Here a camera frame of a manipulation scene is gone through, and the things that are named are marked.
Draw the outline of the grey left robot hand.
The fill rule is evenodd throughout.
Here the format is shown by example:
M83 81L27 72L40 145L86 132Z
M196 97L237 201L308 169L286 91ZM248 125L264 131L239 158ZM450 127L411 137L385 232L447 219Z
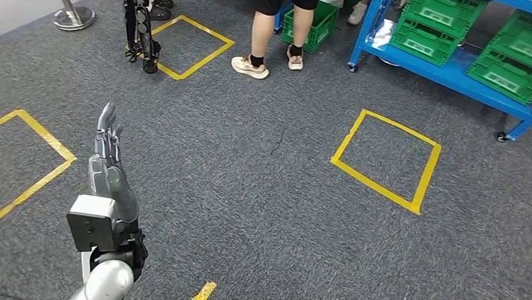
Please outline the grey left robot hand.
M131 223L138 219L137 197L122 166L120 136L124 129L116 122L115 104L108 102L97 120L94 154L88 159L90 189L94 196L112 198L116 218Z

